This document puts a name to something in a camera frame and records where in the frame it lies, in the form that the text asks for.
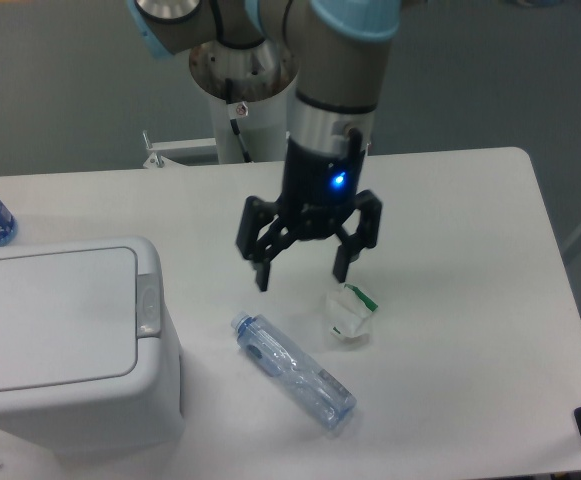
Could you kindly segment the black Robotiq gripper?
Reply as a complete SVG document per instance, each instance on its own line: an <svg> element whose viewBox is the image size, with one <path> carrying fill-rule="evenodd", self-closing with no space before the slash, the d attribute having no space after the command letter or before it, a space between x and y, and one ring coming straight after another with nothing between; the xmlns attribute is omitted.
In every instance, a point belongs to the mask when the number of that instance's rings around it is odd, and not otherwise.
<svg viewBox="0 0 581 480"><path fill-rule="evenodd" d="M236 246L255 270L261 292L268 290L272 260L296 240L326 239L335 232L341 244L333 276L339 283L346 281L360 252L377 245L383 204L371 190L357 194L365 157L363 136L349 135L344 147L343 155L331 157L291 139L278 202L246 198ZM360 217L349 235L341 225L352 213L353 203Z"/></svg>

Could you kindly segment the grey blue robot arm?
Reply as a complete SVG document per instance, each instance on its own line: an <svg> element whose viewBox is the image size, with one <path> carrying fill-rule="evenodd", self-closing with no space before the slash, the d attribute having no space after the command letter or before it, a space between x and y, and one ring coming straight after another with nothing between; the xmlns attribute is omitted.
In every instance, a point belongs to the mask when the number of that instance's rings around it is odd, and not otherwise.
<svg viewBox="0 0 581 480"><path fill-rule="evenodd" d="M245 201L236 245L268 286L273 259L297 241L338 238L334 277L378 240L381 201L358 187L388 56L397 1L131 1L155 56L207 46L211 82L230 103L298 69L282 187Z"/></svg>

